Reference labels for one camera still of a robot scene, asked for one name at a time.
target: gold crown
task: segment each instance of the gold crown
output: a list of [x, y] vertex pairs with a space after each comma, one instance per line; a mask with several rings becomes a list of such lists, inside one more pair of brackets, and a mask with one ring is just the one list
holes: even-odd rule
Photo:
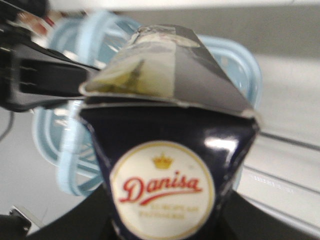
[[170, 168], [173, 159], [171, 157], [165, 156], [162, 152], [161, 156], [155, 156], [152, 161], [157, 169], [168, 169]]

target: light blue plastic basket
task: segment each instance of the light blue plastic basket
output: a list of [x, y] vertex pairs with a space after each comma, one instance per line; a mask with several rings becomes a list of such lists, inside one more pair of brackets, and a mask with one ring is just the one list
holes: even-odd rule
[[[49, 48], [74, 53], [77, 61], [103, 67], [140, 26], [134, 20], [105, 10], [86, 18], [63, 19], [51, 35]], [[262, 76], [252, 54], [234, 41], [199, 35], [204, 45], [233, 84], [256, 108], [262, 94]], [[61, 190], [73, 195], [90, 194], [101, 181], [91, 136], [75, 119], [81, 101], [70, 101], [55, 109], [37, 108], [33, 138], [42, 156], [57, 166]], [[88, 178], [82, 184], [77, 174]], [[240, 181], [237, 177], [235, 188]]]

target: black cable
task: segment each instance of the black cable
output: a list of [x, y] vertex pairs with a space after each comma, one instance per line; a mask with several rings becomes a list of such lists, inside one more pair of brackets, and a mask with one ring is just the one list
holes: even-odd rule
[[284, 136], [278, 136], [278, 135], [267, 133], [267, 132], [260, 132], [259, 135], [261, 135], [263, 137], [266, 137], [266, 138], [278, 140], [278, 141], [281, 141], [281, 142], [285, 142], [285, 143], [288, 143], [288, 144], [292, 144], [292, 145], [296, 145], [296, 146], [300, 146], [300, 147], [304, 147], [304, 148], [307, 148], [307, 149], [311, 149], [311, 150], [315, 150], [315, 151], [320, 152], [320, 146], [314, 145], [314, 144], [311, 144], [311, 143], [298, 141], [298, 140], [293, 140], [293, 139], [290, 139], [290, 138], [287, 138], [287, 137], [284, 137]]
[[0, 142], [8, 135], [8, 133], [12, 129], [14, 125], [14, 120], [15, 120], [15, 113], [13, 111], [10, 111], [8, 126], [6, 127], [6, 130], [0, 135]]

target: white circular label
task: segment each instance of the white circular label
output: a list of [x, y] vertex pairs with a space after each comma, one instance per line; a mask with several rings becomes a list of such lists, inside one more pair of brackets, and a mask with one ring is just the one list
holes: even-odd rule
[[123, 224], [144, 240], [179, 240], [208, 219], [213, 179], [198, 155], [171, 141], [150, 141], [124, 154], [110, 175]]

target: white shelf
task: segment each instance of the white shelf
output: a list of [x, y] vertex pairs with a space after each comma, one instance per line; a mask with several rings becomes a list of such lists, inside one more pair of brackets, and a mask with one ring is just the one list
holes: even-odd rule
[[103, 8], [111, 11], [197, 9], [215, 7], [250, 7], [320, 4], [320, 0], [50, 0], [51, 8], [76, 11]]

